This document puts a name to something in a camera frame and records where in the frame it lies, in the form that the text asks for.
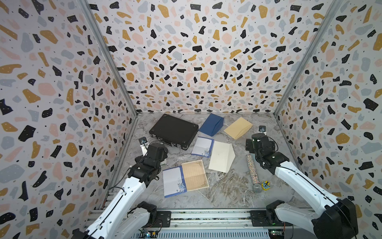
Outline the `yellow kraft envelope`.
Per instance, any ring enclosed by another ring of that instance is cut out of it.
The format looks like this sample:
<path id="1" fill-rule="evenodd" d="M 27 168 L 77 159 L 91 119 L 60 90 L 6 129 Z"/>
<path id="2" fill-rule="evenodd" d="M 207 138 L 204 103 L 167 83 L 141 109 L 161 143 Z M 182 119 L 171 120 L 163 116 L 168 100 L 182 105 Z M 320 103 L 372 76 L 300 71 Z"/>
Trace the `yellow kraft envelope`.
<path id="1" fill-rule="evenodd" d="M 229 135 L 234 140 L 239 139 L 244 134 L 247 133 L 247 131 L 253 126 L 252 123 L 247 121 L 246 119 L 240 117 L 238 120 L 236 120 L 234 123 L 232 123 L 230 126 L 228 126 L 224 132 Z"/>

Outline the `white letter paper blue border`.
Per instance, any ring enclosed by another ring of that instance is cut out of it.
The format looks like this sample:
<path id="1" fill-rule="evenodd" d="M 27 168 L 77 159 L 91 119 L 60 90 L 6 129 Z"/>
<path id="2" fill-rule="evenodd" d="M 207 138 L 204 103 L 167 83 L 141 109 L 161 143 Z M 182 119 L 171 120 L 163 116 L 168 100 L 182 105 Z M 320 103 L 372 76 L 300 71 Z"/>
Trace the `white letter paper blue border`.
<path id="1" fill-rule="evenodd" d="M 172 197 L 187 192 L 182 166 L 163 171 L 164 197 Z"/>

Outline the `cream envelope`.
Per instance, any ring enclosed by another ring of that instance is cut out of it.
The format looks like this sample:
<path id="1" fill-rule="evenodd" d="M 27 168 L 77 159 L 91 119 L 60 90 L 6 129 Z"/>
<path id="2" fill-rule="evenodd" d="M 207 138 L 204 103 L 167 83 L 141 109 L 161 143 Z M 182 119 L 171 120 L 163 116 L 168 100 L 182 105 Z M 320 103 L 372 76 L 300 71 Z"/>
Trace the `cream envelope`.
<path id="1" fill-rule="evenodd" d="M 235 153 L 231 143 L 215 141 L 210 157 L 209 169 L 228 173 L 234 159 Z"/>

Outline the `tan letter paper ornate border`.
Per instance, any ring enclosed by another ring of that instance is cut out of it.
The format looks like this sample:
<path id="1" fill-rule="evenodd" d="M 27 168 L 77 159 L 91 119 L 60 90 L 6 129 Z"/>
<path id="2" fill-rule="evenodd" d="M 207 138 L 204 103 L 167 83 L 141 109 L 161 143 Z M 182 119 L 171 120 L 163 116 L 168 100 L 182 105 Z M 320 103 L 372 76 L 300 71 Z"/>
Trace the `tan letter paper ornate border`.
<path id="1" fill-rule="evenodd" d="M 182 164 L 187 191 L 209 188 L 205 167 L 202 160 Z"/>

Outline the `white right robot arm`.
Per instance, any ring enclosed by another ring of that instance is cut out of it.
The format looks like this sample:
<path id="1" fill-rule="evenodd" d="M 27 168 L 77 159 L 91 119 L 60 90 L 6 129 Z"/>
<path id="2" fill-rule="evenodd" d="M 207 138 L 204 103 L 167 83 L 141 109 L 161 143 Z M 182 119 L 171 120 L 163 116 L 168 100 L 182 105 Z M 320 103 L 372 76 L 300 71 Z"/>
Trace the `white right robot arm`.
<path id="1" fill-rule="evenodd" d="M 355 239 L 358 235 L 356 207 L 349 199 L 339 199 L 304 175 L 284 154 L 277 143 L 264 133 L 246 140 L 246 151 L 260 166 L 283 180 L 311 207 L 294 207 L 282 200 L 266 206 L 269 224 L 289 223 L 318 239 Z"/>

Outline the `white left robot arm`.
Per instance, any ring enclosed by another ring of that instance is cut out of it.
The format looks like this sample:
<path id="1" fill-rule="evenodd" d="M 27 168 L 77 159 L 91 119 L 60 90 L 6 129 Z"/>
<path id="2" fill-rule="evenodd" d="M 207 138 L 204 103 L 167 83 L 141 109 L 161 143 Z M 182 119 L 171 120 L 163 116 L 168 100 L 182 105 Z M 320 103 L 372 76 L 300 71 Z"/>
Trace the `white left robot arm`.
<path id="1" fill-rule="evenodd" d="M 161 162 L 167 158 L 168 149 L 161 143 L 151 143 L 147 152 L 135 158 L 127 178 L 109 206 L 84 231 L 74 232 L 74 239 L 129 239 L 144 227 L 157 222 L 157 207 L 134 202 L 148 188 L 151 181 L 158 179 Z"/>

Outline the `black hard case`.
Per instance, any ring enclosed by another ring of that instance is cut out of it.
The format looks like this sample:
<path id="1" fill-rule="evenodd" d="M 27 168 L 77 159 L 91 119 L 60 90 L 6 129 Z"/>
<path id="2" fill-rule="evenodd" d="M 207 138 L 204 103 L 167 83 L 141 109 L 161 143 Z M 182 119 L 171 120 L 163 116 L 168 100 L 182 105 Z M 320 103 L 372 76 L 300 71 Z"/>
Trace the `black hard case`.
<path id="1" fill-rule="evenodd" d="M 151 137 L 169 145 L 187 150 L 199 131 L 199 126 L 181 118 L 163 114 L 150 129 Z"/>

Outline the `glitter filled clear tube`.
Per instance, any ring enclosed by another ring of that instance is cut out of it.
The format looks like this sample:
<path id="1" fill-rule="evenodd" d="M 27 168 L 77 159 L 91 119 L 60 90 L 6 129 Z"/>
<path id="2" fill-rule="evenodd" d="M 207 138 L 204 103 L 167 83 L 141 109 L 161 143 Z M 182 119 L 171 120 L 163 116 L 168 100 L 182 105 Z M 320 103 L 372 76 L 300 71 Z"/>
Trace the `glitter filled clear tube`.
<path id="1" fill-rule="evenodd" d="M 261 186 L 261 182 L 259 180 L 259 176 L 258 176 L 252 155 L 248 154 L 246 156 L 246 160 L 247 160 L 247 165 L 248 165 L 249 173 L 250 173 L 251 180 L 252 180 L 253 191 L 255 193 L 261 193 L 263 191 L 263 188 Z"/>

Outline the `yellow round tape measure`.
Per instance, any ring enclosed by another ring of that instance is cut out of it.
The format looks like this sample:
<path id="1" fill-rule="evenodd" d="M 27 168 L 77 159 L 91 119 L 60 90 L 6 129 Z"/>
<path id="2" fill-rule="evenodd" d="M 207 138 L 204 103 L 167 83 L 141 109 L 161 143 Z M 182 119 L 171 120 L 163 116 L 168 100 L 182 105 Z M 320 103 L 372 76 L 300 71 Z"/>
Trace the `yellow round tape measure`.
<path id="1" fill-rule="evenodd" d="M 271 185 L 270 185 L 270 182 L 265 180 L 265 181 L 262 181 L 261 183 L 261 187 L 264 191 L 267 191 L 271 188 Z"/>

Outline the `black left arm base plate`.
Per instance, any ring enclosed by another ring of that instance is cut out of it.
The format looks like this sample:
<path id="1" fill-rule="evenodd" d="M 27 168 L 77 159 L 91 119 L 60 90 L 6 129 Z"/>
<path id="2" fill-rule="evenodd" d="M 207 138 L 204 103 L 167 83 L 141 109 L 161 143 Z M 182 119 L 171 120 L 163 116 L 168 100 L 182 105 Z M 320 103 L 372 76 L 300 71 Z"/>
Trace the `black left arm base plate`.
<path id="1" fill-rule="evenodd" d="M 154 223 L 149 228 L 169 228 L 171 225 L 171 211 L 157 211 Z"/>

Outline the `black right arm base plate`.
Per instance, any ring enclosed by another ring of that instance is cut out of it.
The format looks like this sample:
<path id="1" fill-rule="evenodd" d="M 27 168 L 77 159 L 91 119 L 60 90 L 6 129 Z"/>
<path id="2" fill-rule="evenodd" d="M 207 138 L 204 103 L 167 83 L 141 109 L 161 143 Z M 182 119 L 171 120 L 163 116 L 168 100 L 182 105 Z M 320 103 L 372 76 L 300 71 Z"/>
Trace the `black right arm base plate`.
<path id="1" fill-rule="evenodd" d="M 270 213 L 268 210 L 252 210 L 250 220 L 253 227 L 283 227 L 292 226 L 290 223 L 285 223 L 276 218 L 275 213 Z"/>

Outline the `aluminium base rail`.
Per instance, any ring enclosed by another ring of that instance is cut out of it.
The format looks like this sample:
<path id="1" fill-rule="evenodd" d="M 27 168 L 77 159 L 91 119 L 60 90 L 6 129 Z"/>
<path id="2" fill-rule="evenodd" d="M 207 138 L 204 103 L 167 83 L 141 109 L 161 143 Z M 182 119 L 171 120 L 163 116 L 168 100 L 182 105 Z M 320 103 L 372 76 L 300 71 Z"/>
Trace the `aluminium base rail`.
<path id="1" fill-rule="evenodd" d="M 199 227 L 206 230 L 208 227 L 232 226 L 234 224 L 244 224 L 247 220 L 243 218 L 242 212 L 235 213 L 233 211 L 173 211 L 171 216 L 171 224 L 180 227 Z"/>

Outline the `aluminium right corner post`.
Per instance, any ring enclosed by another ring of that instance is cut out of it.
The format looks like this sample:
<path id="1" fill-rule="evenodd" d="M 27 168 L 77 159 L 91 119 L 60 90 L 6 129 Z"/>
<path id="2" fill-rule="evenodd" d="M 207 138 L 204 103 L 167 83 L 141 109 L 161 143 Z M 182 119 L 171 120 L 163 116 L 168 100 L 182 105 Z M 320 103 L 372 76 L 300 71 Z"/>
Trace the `aluminium right corner post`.
<path id="1" fill-rule="evenodd" d="M 321 23 L 321 26 L 318 28 L 317 34 L 313 38 L 313 41 L 311 42 L 309 47 L 307 48 L 305 55 L 301 59 L 300 64 L 297 66 L 297 69 L 294 72 L 290 83 L 286 87 L 286 90 L 285 90 L 280 102 L 278 103 L 278 105 L 275 109 L 275 112 L 274 112 L 275 118 L 277 118 L 277 115 L 282 111 L 284 103 L 287 101 L 288 96 L 293 91 L 294 86 L 296 85 L 299 77 L 303 73 L 305 67 L 309 63 L 309 60 L 313 56 L 313 54 L 314 54 L 316 48 L 318 47 L 323 35 L 325 34 L 326 30 L 330 26 L 330 23 L 333 20 L 333 18 L 335 17 L 335 14 L 337 13 L 338 9 L 341 7 L 342 2 L 343 2 L 342 0 L 332 1 L 331 5 L 328 9 L 327 14 L 325 15 L 324 20 Z"/>

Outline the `aluminium corner post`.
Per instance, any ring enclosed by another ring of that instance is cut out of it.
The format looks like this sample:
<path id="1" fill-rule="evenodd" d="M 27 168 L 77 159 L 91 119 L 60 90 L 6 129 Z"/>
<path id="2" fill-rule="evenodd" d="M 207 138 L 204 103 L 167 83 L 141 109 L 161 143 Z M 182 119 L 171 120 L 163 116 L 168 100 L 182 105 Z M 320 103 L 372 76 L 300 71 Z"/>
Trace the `aluminium corner post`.
<path id="1" fill-rule="evenodd" d="M 96 19 L 92 13 L 92 10 L 89 6 L 88 1 L 77 1 L 77 2 L 79 4 L 79 8 L 81 9 L 81 11 L 83 12 L 83 14 L 85 16 L 86 21 L 89 23 L 89 27 L 94 34 L 95 40 L 99 44 L 100 51 L 102 52 L 106 63 L 109 65 L 110 70 L 111 70 L 114 78 L 116 79 L 118 86 L 120 87 L 122 95 L 124 96 L 124 98 L 127 102 L 127 107 L 129 109 L 129 111 L 133 114 L 133 117 L 136 118 L 138 116 L 138 113 L 133 106 L 132 100 L 131 100 L 128 92 L 127 92 L 127 89 L 125 87 L 124 82 L 122 81 L 121 75 L 119 74 L 119 71 L 118 71 L 118 69 L 117 69 L 117 67 L 116 67 L 116 65 L 112 59 L 112 56 L 111 56 L 110 51 L 108 49 L 108 46 L 103 39 L 102 32 L 101 32 L 101 30 L 100 30 L 100 28 L 96 22 Z"/>
<path id="2" fill-rule="evenodd" d="M 342 2 L 343 2 L 342 0 L 332 1 L 331 5 L 328 9 L 327 14 L 325 15 L 324 20 L 321 23 L 321 26 L 318 28 L 317 34 L 313 38 L 313 41 L 311 42 L 309 47 L 307 48 L 305 55 L 301 59 L 300 64 L 297 66 L 297 69 L 294 72 L 290 83 L 286 87 L 286 90 L 285 90 L 280 102 L 278 103 L 278 105 L 275 109 L 275 112 L 274 112 L 275 118 L 277 118 L 277 115 L 282 111 L 284 103 L 287 101 L 288 96 L 293 91 L 294 86 L 296 85 L 299 77 L 303 73 L 305 67 L 309 63 L 309 60 L 313 56 L 313 54 L 314 54 L 316 48 L 318 47 L 323 35 L 325 34 L 326 30 L 330 26 L 330 23 L 333 20 L 333 18 L 335 17 L 335 14 L 337 13 L 338 9 L 341 7 Z"/>

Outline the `aluminium left corner post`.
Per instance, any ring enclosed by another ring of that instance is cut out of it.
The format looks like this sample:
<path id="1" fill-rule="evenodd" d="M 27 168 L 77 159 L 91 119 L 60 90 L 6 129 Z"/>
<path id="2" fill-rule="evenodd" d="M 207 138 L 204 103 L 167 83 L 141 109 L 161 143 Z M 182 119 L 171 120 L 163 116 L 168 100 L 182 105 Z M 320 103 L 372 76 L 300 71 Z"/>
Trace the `aluminium left corner post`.
<path id="1" fill-rule="evenodd" d="M 120 87 L 122 95 L 124 96 L 124 98 L 127 102 L 127 107 L 129 109 L 129 111 L 133 114 L 133 117 L 136 118 L 138 116 L 138 113 L 133 106 L 132 100 L 131 100 L 128 92 L 127 92 L 127 89 L 125 87 L 124 82 L 122 81 L 121 75 L 119 74 L 119 71 L 118 71 L 118 69 L 117 69 L 117 67 L 116 67 L 116 65 L 112 59 L 112 56 L 111 56 L 110 51 L 108 49 L 108 46 L 103 39 L 102 32 L 101 32 L 101 30 L 100 30 L 100 28 L 96 22 L 96 19 L 92 13 L 92 10 L 89 6 L 88 1 L 77 1 L 77 2 L 79 4 L 79 8 L 81 9 L 81 11 L 83 12 L 83 14 L 85 16 L 86 21 L 89 23 L 89 27 L 94 34 L 95 40 L 99 44 L 100 51 L 102 52 L 106 63 L 109 65 L 110 70 L 111 70 L 114 78 L 116 79 L 118 86 Z"/>

